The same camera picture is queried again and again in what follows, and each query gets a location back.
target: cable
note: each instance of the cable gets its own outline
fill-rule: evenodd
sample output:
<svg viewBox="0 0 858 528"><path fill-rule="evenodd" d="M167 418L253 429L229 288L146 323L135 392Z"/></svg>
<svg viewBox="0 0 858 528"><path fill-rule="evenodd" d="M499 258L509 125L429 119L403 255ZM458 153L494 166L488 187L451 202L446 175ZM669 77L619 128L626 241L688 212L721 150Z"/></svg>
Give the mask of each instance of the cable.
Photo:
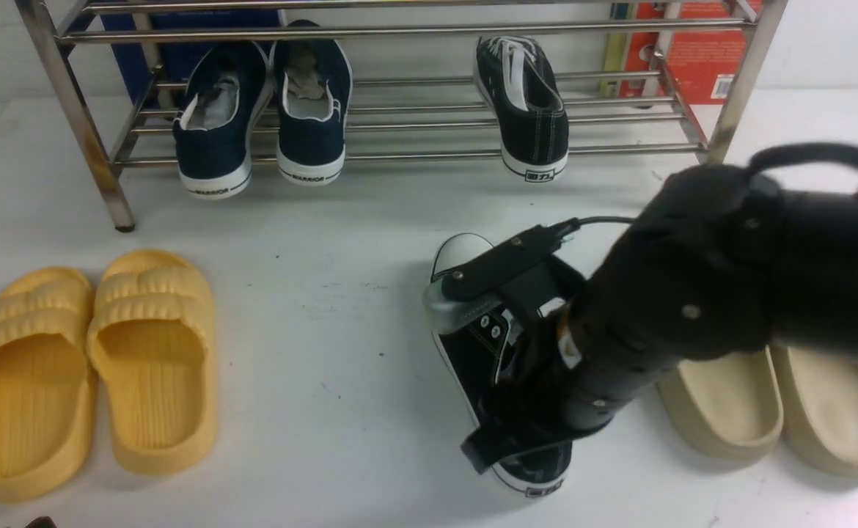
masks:
<svg viewBox="0 0 858 528"><path fill-rule="evenodd" d="M566 221L560 221L559 224L550 225L549 229L553 231L553 235L557 240L569 236L570 233L579 231L580 227L589 224L631 224L634 223L634 218L627 216L590 216L589 218L570 218Z"/></svg>
<svg viewBox="0 0 858 528"><path fill-rule="evenodd" d="M590 216L589 218L576 218L579 227L589 224L633 224L634 218L627 216Z"/></svg>

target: blue box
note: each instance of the blue box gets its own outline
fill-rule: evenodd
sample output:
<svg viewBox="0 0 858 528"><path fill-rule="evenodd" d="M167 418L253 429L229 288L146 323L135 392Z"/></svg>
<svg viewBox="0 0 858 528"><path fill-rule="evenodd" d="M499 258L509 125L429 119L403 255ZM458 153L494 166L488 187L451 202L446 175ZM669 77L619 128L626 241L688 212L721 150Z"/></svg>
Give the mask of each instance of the blue box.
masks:
<svg viewBox="0 0 858 528"><path fill-rule="evenodd" d="M133 31L133 15L106 15L100 17L107 31ZM224 29L281 26L278 10L224 10L191 11L185 13L158 13L150 15L153 29ZM211 48L217 43L158 44L165 73L171 81L185 81ZM267 53L272 43L261 43ZM140 44L113 44L113 54L120 66L126 90L136 103L144 96L148 84L148 66Z"/></svg>

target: navy canvas sneaker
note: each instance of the navy canvas sneaker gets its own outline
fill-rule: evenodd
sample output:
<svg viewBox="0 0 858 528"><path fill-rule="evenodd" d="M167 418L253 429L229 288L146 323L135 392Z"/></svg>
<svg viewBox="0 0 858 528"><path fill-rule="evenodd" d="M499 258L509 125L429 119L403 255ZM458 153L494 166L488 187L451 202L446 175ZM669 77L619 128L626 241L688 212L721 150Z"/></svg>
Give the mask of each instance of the navy canvas sneaker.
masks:
<svg viewBox="0 0 858 528"><path fill-rule="evenodd" d="M289 27L318 27L297 20ZM345 126L353 74L334 40L278 40L272 76L279 111L279 173L291 183L332 183L345 165Z"/></svg>
<svg viewBox="0 0 858 528"><path fill-rule="evenodd" d="M250 136L272 86L256 43L222 43L194 68L173 134L181 183L195 197L232 197L250 183Z"/></svg>
<svg viewBox="0 0 858 528"><path fill-rule="evenodd" d="M479 39L474 70L478 91L497 116L507 168L528 183L560 177L569 159L569 118L540 44Z"/></svg>

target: screw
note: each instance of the screw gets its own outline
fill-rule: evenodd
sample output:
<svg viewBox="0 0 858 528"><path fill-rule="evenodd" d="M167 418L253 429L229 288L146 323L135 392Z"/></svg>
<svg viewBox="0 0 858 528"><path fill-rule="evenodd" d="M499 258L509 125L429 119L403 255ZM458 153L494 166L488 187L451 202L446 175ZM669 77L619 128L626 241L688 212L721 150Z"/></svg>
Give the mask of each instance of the screw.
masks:
<svg viewBox="0 0 858 528"><path fill-rule="evenodd" d="M687 304L681 308L681 313L683 313L683 316L688 318L688 320L698 320L703 312L696 304Z"/></svg>

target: white rubber sole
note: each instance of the white rubber sole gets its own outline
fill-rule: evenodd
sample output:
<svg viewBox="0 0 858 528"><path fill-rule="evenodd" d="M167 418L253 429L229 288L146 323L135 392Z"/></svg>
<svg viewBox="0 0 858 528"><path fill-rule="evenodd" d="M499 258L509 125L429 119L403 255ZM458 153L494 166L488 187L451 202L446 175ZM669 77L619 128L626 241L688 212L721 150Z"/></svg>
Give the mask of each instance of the white rubber sole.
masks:
<svg viewBox="0 0 858 528"><path fill-rule="evenodd" d="M439 250L436 250L436 257L433 258L432 271L429 271L430 282L432 281L433 275L436 274L436 261L439 260L439 253L442 251L442 248L445 247L445 244L449 243L450 240L452 240L452 238L447 238L446 241L444 241L442 245L440 245ZM460 384L460 382L458 381L458 375L455 374L455 367L452 366L452 362L449 361L449 356L445 353L445 347L442 345L442 340L439 339L439 334L433 331L432 338L433 341L436 342L436 350L439 351L439 355L442 356L442 361L445 362L445 367L449 369L449 374L452 374L452 379L455 380L455 385L458 386L459 392L462 393L462 398L463 400L465 400L465 406L467 407L467 410L469 410L469 415L472 417L472 421L475 424L475 427L478 427L478 425L480 425L478 415L475 414L475 408L472 405L472 401L469 399L469 395L465 393L465 390L462 389L462 384ZM534 484L532 482L523 481L517 477L514 477L499 463L491 466L491 470L494 472L496 477L499 478L500 481L502 481L504 485L512 489L512 491L516 491L519 494L523 494L526 498L529 499L539 499L546 497L546 495L552 494L553 491L556 491L561 487L563 481L566 478L566 472L562 472L562 474L555 480L551 480L543 484Z"/></svg>
<svg viewBox="0 0 858 528"><path fill-rule="evenodd" d="M488 96L487 90L485 90L485 84L482 83L482 78L478 71L477 58L474 60L474 64L472 66L472 74L475 80L475 87L478 88L478 93L482 96L482 100L485 101L485 105L487 105L494 114L495 120L497 120L497 112L494 109L494 103ZM569 153L567 151L566 155L564 155L562 159L554 161L552 164L527 164L514 158L507 151L507 148L504 147L504 141L502 140L500 142L500 158L504 161L504 166L507 167L507 170L513 172L513 174L516 174L517 176L522 176L524 181L527 183L547 183L547 181L559 180L563 170L566 168L567 162L569 161Z"/></svg>
<svg viewBox="0 0 858 528"><path fill-rule="evenodd" d="M254 43L254 46L265 56L265 52L259 47L259 44ZM181 176L181 184L185 186L185 189L193 197L200 200L223 200L224 198L242 193L247 188L247 185L250 184L252 177L252 131L254 131L256 122L259 121L259 117L262 116L263 110L268 106L269 101L272 100L272 93L274 93L274 83L272 83L272 77L269 74L269 60L271 60L271 57L272 54L265 58L265 66L267 66L265 68L265 83L259 93L259 99L256 100L254 109L252 109L250 114L250 126L247 127L246 137L247 154L243 163L229 174L211 178L185 176L185 173L179 169L178 174Z"/></svg>
<svg viewBox="0 0 858 528"><path fill-rule="evenodd" d="M279 165L279 174L291 183L306 187L321 187L341 176L341 170L345 166L345 151L342 150L341 156L330 164L303 165L286 158L276 144L276 164Z"/></svg>
<svg viewBox="0 0 858 528"><path fill-rule="evenodd" d="M277 43L272 44L272 49L269 50L269 60L276 54ZM354 69L351 67L351 61L348 59L348 54L341 44L335 40L338 46L338 51L341 51L341 56L345 57L345 64L348 65L348 77L350 77L351 86L348 88L348 107L351 105L351 99L354 96ZM348 129L348 114L345 114L344 130ZM345 167L345 155L348 153L348 148L345 146L341 150L341 156L331 163L323 165L304 165L292 161L282 154L282 148L279 147L279 140L276 141L276 164L279 165L279 174L286 180L302 185L304 187L321 187L328 185L332 181L337 180L341 176L341 171Z"/></svg>

